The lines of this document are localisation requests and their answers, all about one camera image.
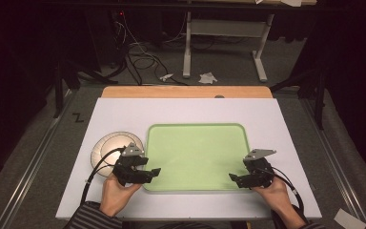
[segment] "metal rail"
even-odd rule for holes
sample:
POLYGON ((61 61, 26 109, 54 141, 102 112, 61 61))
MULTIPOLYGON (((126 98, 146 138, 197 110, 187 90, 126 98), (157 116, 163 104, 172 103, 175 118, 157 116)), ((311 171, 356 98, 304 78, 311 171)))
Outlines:
POLYGON ((13 221, 14 217, 16 216, 17 211, 19 210, 20 205, 23 202, 28 190, 31 187, 31 184, 37 175, 37 172, 41 166, 41 163, 44 160, 44 157, 47 154, 48 146, 51 142, 52 136, 55 133, 55 130, 58 127, 58 123, 62 118, 62 115, 66 111, 66 108, 70 105, 71 99, 74 98, 74 94, 68 90, 67 94, 65 95, 65 109, 62 110, 61 114, 55 118, 49 129, 46 131, 40 145, 38 146, 36 152, 34 153, 33 158, 31 159, 26 172, 23 174, 22 178, 20 179, 19 183, 15 191, 13 192, 10 201, 8 202, 5 210, 3 211, 0 217, 0 229, 3 228, 10 228, 10 224, 13 221))
POLYGON ((344 174, 344 171, 336 158, 336 154, 333 151, 327 136, 325 135, 324 131, 320 130, 315 123, 314 111, 311 103, 307 99, 300 99, 300 102, 305 112, 308 114, 308 117, 310 118, 311 123, 315 128, 319 140, 322 143, 322 146, 326 153, 325 156, 329 163, 329 167, 332 170, 337 186, 340 190, 341 195, 344 198, 344 201, 347 204, 350 214, 366 223, 366 215, 358 201, 355 190, 353 189, 348 178, 344 174))

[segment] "crumpled paper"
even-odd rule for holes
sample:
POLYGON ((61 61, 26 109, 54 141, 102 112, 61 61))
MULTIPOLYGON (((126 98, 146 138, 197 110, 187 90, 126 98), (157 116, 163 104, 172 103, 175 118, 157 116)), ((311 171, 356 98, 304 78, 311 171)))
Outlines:
POLYGON ((212 73, 204 73, 200 75, 201 79, 198 81, 199 83, 203 84, 213 84, 213 82, 217 82, 216 78, 213 76, 212 73))
POLYGON ((166 80, 170 77, 172 77, 173 74, 165 74, 164 76, 159 77, 160 80, 163 82, 166 82, 166 80))

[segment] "green tray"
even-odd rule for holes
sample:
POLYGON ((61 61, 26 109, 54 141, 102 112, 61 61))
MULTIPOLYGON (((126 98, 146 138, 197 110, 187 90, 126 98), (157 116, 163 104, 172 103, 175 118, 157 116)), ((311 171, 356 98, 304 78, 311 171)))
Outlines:
POLYGON ((149 191, 237 190, 229 173, 246 175, 249 145, 243 126, 155 124, 148 131, 145 170, 161 168, 149 191))

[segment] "table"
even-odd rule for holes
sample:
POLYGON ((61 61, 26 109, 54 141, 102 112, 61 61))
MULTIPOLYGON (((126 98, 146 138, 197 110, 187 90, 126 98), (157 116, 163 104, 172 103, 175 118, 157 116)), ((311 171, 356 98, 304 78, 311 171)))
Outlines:
MULTIPOLYGON (((254 148, 276 149, 269 162, 291 179, 306 203, 305 216, 321 217, 276 100, 266 87, 247 86, 106 88, 97 100, 56 217, 68 219, 77 208, 92 170, 90 152, 102 136, 128 131, 145 145, 148 126, 153 123, 221 121, 243 125, 254 148)), ((103 177, 95 177, 87 200, 100 200, 103 181, 103 177)), ((296 204, 295 197, 290 199, 296 204)), ((150 193, 141 188, 118 216, 125 220, 268 219, 270 209, 249 190, 150 193)))
MULTIPOLYGON (((222 3, 245 3, 255 4, 255 1, 249 0, 189 0, 191 2, 222 2, 222 3)), ((265 0, 262 4, 282 4, 281 1, 265 0)), ((316 0, 302 0, 300 5, 315 5, 316 0)), ((258 48, 252 51, 252 58, 254 65, 256 66, 257 75, 261 82, 267 82, 267 76, 264 71, 263 63, 261 61, 261 54, 263 53, 264 46, 269 35, 270 27, 272 26, 274 19, 273 14, 269 14, 265 21, 224 21, 224 20, 205 20, 205 19, 192 19, 192 13, 187 12, 186 23, 186 49, 184 52, 183 62, 183 77, 189 78, 191 71, 192 52, 191 41, 192 34, 199 35, 223 35, 223 36, 238 36, 238 37, 254 37, 259 38, 258 48)))

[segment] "wrist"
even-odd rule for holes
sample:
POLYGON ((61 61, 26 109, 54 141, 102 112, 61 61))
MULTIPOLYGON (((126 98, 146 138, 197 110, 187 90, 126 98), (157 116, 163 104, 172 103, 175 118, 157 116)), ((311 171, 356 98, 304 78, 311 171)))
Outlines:
POLYGON ((279 208, 276 212, 288 229, 297 229, 306 225, 304 219, 302 219, 292 205, 279 208))
POLYGON ((111 207, 106 207, 105 205, 100 204, 99 210, 110 218, 115 216, 115 212, 111 207))

